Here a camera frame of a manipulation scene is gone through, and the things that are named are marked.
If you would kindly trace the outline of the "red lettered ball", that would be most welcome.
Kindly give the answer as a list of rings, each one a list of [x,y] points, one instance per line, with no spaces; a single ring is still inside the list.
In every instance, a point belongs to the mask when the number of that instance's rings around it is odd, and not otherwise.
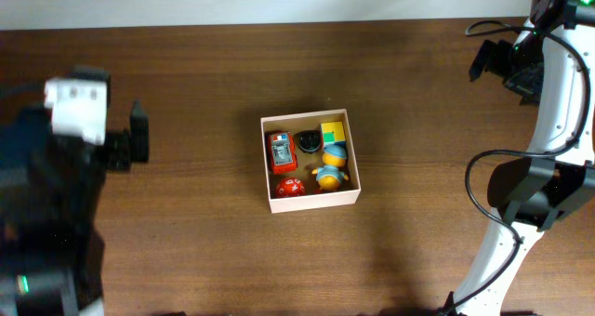
[[[298,178],[283,178],[275,188],[276,198],[291,198],[304,196],[306,188],[304,183]]]

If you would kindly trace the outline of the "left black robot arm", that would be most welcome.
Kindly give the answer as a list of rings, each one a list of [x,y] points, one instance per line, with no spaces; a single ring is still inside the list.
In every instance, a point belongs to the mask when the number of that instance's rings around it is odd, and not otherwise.
[[[1,312],[102,315],[99,197],[108,173],[148,163],[149,117],[135,101],[129,127],[108,130],[111,75],[98,68],[1,97],[28,92],[41,101],[1,127]]]

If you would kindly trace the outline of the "black round cap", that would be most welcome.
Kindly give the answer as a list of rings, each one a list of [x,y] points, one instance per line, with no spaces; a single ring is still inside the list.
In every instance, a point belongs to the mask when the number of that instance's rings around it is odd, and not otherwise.
[[[318,130],[305,130],[297,134],[298,147],[305,153],[313,154],[321,149],[322,138]]]

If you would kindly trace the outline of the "red toy truck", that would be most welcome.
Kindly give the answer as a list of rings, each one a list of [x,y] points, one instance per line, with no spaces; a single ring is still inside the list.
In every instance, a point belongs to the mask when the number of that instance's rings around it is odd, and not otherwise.
[[[267,136],[270,170],[274,175],[294,172],[298,168],[295,142],[289,132],[273,132]]]

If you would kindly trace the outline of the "colourful puzzle cube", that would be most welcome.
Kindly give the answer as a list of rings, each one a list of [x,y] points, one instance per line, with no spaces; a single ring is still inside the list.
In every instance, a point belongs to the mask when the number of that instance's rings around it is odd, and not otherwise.
[[[346,147],[345,128],[342,122],[321,123],[322,143],[324,147],[338,145]]]

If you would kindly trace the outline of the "yellow duck toy blue hat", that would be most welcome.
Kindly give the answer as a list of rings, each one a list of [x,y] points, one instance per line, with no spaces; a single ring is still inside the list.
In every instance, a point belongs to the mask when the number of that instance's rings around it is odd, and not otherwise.
[[[315,176],[319,191],[338,191],[344,181],[349,181],[349,175],[343,171],[348,161],[346,149],[332,144],[323,150],[324,165],[314,168],[311,174]]]

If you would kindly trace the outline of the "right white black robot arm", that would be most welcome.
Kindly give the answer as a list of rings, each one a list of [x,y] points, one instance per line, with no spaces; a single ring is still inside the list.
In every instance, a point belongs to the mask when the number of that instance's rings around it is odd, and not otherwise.
[[[493,73],[524,104],[538,108],[526,151],[484,151],[468,163],[507,155],[487,188],[487,232],[469,273],[441,315],[498,315],[531,248],[556,221],[594,197],[594,0],[532,0],[522,26],[493,21],[493,33],[515,42],[485,40],[469,79]]]

